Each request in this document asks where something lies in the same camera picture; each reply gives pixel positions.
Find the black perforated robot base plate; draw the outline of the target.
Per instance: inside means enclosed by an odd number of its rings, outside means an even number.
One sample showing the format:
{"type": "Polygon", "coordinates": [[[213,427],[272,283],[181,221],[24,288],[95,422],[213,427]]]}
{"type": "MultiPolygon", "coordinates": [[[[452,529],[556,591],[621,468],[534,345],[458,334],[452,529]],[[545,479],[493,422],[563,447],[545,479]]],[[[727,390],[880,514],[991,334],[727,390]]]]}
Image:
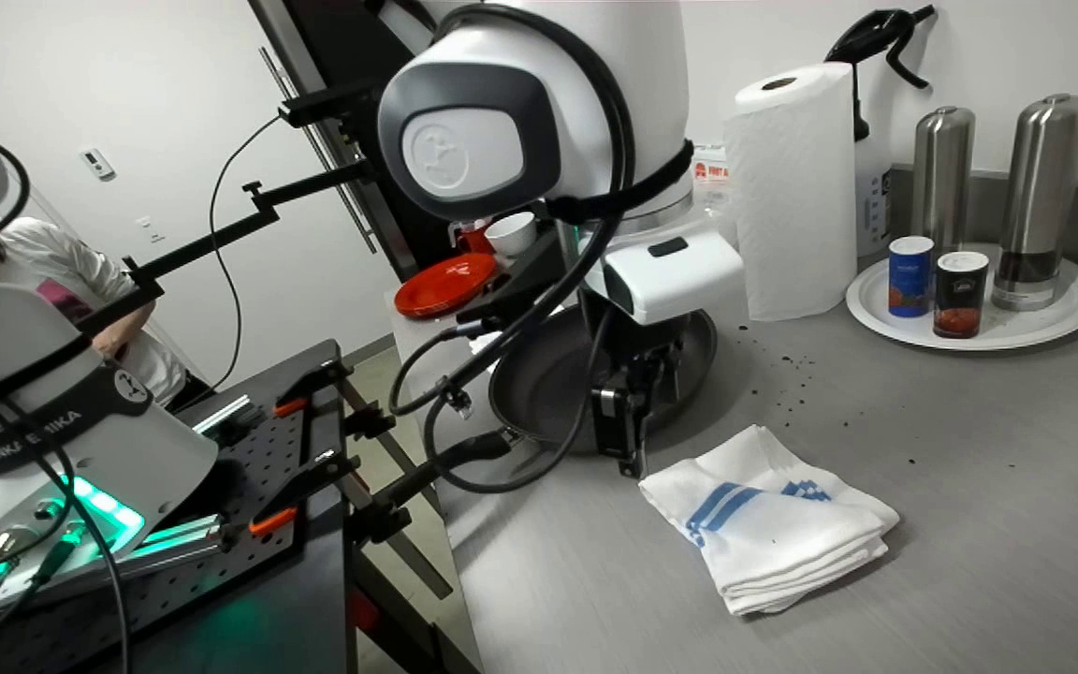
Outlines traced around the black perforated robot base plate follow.
{"type": "Polygon", "coordinates": [[[298,546],[311,414],[344,377],[323,342],[187,414],[104,414],[8,523],[65,529],[0,573],[0,674],[75,674],[298,546]]]}

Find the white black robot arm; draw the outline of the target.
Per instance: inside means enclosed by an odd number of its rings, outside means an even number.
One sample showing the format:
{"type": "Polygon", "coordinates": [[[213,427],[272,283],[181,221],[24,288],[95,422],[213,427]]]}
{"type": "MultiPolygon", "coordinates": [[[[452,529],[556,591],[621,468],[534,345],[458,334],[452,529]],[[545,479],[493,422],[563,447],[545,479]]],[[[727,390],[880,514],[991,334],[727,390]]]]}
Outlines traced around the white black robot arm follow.
{"type": "Polygon", "coordinates": [[[566,268],[483,352],[500,358],[566,302],[590,330],[590,427],[621,471],[676,409],[714,334],[736,246],[691,212],[681,0],[474,0],[382,88],[379,152],[444,221],[534,212],[566,268]]]}

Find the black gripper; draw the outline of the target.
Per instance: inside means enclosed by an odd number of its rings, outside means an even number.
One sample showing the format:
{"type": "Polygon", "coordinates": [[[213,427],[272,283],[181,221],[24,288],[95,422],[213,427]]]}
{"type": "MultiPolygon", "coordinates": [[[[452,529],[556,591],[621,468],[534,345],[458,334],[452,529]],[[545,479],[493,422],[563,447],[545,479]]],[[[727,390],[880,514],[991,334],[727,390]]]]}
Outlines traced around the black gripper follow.
{"type": "Polygon", "coordinates": [[[595,448],[629,479],[645,476],[645,443],[681,414],[714,363],[714,323],[705,309],[638,324],[606,309],[590,358],[595,448]]]}

